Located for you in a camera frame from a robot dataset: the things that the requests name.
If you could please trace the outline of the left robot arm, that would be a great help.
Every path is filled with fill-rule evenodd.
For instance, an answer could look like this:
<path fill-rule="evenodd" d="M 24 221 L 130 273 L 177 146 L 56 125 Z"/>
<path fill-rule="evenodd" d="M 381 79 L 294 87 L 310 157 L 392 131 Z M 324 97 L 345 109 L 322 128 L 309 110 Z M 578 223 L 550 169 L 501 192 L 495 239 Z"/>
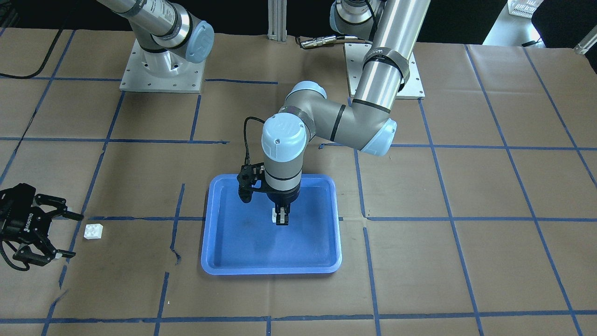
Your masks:
<path fill-rule="evenodd" d="M 278 113 L 263 125 L 263 181 L 276 223 L 289 223 L 299 195 L 304 151 L 314 137 L 383 156 L 397 131 L 390 118 L 396 95 L 410 78 L 411 55 L 428 0 L 337 0 L 330 26 L 371 42 L 351 105 L 327 98 L 312 81 L 297 83 Z"/>

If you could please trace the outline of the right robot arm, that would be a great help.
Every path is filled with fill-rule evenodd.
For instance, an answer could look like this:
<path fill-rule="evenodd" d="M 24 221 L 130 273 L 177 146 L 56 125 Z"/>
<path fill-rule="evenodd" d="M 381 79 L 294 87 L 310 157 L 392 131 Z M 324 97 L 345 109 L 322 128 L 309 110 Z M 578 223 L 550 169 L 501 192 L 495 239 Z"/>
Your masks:
<path fill-rule="evenodd" d="M 103 0 L 103 6 L 128 20 L 136 42 L 119 89 L 135 93 L 198 93 L 205 60 L 215 42 L 212 26 L 168 0 Z M 49 240 L 56 217 L 83 220 L 71 212 L 64 198 L 39 194 L 26 183 L 1 191 L 2 259 L 14 270 L 44 266 L 73 251 L 54 247 Z"/>

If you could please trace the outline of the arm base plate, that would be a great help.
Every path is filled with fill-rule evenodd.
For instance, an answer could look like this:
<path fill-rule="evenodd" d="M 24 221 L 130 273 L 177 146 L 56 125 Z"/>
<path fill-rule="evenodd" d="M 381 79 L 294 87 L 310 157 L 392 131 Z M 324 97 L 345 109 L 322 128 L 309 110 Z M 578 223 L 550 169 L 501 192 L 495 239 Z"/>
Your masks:
<path fill-rule="evenodd" d="M 400 79 L 400 84 L 405 85 L 401 91 L 397 92 L 395 96 L 396 99 L 422 100 L 426 97 L 415 54 L 412 54 L 409 58 L 408 69 L 410 71 L 410 77 L 408 81 L 405 82 L 401 78 L 400 72 L 394 67 L 379 62 L 375 62 L 371 70 L 365 71 L 364 58 L 369 52 L 369 49 L 371 49 L 370 44 L 347 43 L 344 45 L 346 71 L 349 83 L 349 97 L 353 98 L 356 95 L 356 91 L 364 75 L 367 75 L 367 77 L 375 75 L 381 77 L 381 79 L 389 79 L 391 88 L 395 86 L 396 80 Z"/>
<path fill-rule="evenodd" d="M 171 51 L 149 53 L 134 41 L 119 89 L 136 93 L 192 93 L 202 90 L 206 61 L 191 63 Z"/>

